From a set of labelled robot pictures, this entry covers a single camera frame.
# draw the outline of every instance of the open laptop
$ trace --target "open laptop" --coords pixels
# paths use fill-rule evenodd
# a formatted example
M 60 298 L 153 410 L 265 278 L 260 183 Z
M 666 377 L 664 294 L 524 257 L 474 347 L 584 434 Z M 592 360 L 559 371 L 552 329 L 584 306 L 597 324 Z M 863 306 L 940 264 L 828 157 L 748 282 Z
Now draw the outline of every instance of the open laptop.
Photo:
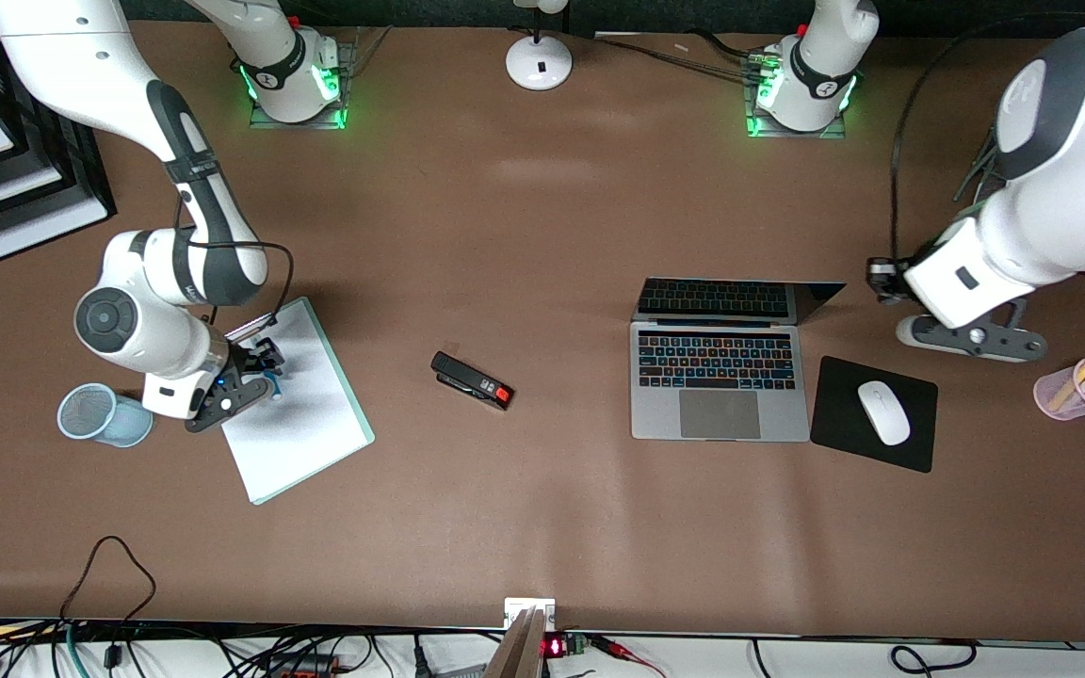
M 843 282 L 649 278 L 630 322 L 630 433 L 809 440 L 797 323 Z

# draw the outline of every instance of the brown table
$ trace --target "brown table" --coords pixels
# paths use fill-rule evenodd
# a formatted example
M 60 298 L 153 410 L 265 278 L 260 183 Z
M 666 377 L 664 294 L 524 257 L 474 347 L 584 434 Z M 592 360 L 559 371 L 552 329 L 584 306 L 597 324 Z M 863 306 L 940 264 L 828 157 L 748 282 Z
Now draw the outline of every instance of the brown table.
M 171 206 L 161 164 L 100 135 L 119 216 L 0 263 L 0 615 L 54 614 L 117 533 L 158 579 L 150 617 L 496 625 L 501 598 L 553 596 L 582 627 L 1085 640 L 1085 420 L 1046 420 L 1030 395 L 1085 354 L 1085 280 L 1032 296 L 1050 355 L 1011 366 L 898 344 L 916 308 L 875 304 L 861 278 L 886 248 L 896 108 L 937 43 L 878 42 L 843 142 L 749 139 L 737 87 L 582 39 L 569 82 L 532 93 L 503 73 L 518 36 L 474 29 L 393 30 L 344 132 L 251 132 L 214 27 L 133 29 L 259 235 L 296 253 L 293 296 L 312 300 L 378 439 L 253 507 L 219 432 L 162 420 L 130 450 L 58 433 L 77 383 L 139 386 L 69 317 L 111 235 L 167 226 Z M 697 39 L 644 39 L 676 41 L 726 64 Z M 908 247 L 946 226 L 1037 47 L 961 50 L 924 92 Z M 219 324 L 275 300 L 270 260 L 257 304 Z M 804 328 L 808 382 L 826 355 L 936 382 L 933 471 L 630 438 L 627 321 L 647 274 L 848 282 Z M 439 348 L 516 387 L 510 411 L 434 382 Z M 110 550 L 74 613 L 117 617 L 143 591 Z

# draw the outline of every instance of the light blue mesh cup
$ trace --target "light blue mesh cup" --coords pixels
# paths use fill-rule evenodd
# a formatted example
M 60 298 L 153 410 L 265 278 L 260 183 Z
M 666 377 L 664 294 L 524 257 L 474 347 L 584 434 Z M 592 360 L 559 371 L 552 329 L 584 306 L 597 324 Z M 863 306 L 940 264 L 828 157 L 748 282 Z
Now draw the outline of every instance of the light blue mesh cup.
M 61 400 L 56 427 L 75 440 L 132 447 L 153 428 L 153 412 L 102 383 L 84 383 Z

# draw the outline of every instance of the pen holder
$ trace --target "pen holder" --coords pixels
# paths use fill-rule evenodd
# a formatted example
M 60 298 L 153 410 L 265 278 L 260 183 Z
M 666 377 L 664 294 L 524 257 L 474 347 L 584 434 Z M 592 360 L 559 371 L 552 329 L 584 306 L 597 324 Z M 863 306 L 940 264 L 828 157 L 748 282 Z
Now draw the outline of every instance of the pen holder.
M 1037 380 L 1036 385 L 1032 387 L 1032 396 L 1037 400 L 1037 407 L 1041 408 L 1041 411 L 1046 413 L 1046 417 L 1058 421 L 1069 421 L 1080 417 L 1085 417 L 1085 394 L 1082 394 L 1080 387 L 1077 387 L 1080 386 L 1080 382 L 1077 382 L 1077 370 L 1082 368 L 1083 361 L 1085 360 L 1080 360 L 1080 363 L 1070 369 L 1063 369 L 1051 374 L 1044 374 L 1044 376 Z M 1052 400 L 1061 389 L 1067 389 L 1068 386 L 1072 389 L 1072 394 L 1068 396 L 1067 400 L 1063 400 L 1062 405 L 1058 409 L 1050 409 L 1050 400 Z

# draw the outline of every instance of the black mouse pad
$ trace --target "black mouse pad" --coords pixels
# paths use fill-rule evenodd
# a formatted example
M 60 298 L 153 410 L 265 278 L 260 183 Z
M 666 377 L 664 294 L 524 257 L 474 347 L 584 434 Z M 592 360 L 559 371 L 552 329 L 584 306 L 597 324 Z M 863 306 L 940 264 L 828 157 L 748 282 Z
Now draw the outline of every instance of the black mouse pad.
M 911 435 L 907 440 L 886 446 L 878 438 L 878 432 L 869 423 L 856 392 L 865 382 L 885 382 L 898 396 L 898 402 L 911 424 Z M 883 460 L 920 473 L 930 472 L 935 444 L 937 394 L 935 383 L 825 356 L 818 363 L 810 443 L 863 458 Z

